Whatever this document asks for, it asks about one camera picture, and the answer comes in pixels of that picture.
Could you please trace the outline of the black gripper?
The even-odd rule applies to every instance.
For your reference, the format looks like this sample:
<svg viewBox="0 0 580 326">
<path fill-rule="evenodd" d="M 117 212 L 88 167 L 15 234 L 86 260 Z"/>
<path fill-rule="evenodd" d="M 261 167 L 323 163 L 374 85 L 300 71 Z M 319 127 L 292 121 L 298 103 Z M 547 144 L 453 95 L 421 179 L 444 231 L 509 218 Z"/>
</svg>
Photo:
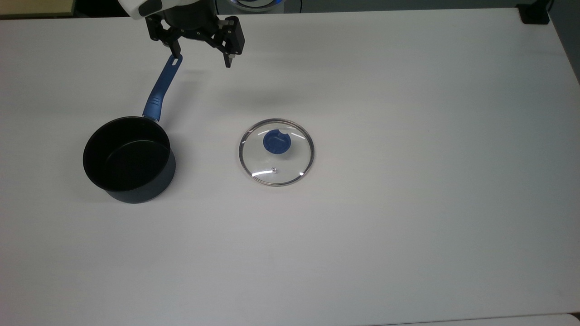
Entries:
<svg viewBox="0 0 580 326">
<path fill-rule="evenodd" d="M 234 57 L 243 52 L 245 37 L 240 19 L 236 16 L 218 19 L 213 0 L 198 0 L 192 4 L 175 6 L 162 11 L 166 23 L 158 14 L 147 16 L 145 22 L 150 39 L 160 41 L 170 49 L 174 58 L 181 55 L 180 37 L 205 41 L 223 54 L 226 68 L 232 66 Z"/>
</svg>

